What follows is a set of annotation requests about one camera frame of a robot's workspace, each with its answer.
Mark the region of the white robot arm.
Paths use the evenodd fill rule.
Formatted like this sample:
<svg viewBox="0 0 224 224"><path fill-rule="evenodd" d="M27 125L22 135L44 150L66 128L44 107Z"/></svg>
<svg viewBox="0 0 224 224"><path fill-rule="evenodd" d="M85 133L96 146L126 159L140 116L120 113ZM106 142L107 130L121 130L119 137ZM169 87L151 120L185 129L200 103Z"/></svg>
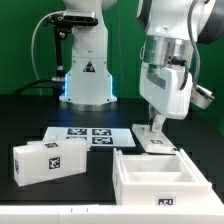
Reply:
<svg viewBox="0 0 224 224"><path fill-rule="evenodd" d="M55 15L73 35L63 103L84 110L116 100L102 12L117 1L63 0L66 9ZM165 119L185 118L191 103L205 107L213 100L189 68L192 59L200 58L198 43L210 44L224 35L224 0L139 0L136 19L146 32L140 94L149 102L150 128L157 132Z"/></svg>

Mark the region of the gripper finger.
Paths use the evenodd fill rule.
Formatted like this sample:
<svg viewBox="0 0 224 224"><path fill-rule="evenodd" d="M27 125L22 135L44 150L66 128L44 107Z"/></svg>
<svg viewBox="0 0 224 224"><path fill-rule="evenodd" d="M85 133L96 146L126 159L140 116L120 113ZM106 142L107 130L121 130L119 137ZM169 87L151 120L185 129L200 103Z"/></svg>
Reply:
<svg viewBox="0 0 224 224"><path fill-rule="evenodd" d="M161 132L166 118L154 107L149 108L149 126L152 132Z"/></svg>

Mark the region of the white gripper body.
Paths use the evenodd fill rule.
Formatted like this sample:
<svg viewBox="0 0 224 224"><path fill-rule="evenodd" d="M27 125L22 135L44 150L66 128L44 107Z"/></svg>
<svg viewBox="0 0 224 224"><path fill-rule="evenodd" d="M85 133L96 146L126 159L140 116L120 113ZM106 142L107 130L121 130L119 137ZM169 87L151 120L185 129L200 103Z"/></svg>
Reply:
<svg viewBox="0 0 224 224"><path fill-rule="evenodd" d="M180 66L153 69L143 63L140 73L140 95L166 118L184 119L188 113L192 88L192 76L184 81L185 68Z"/></svg>

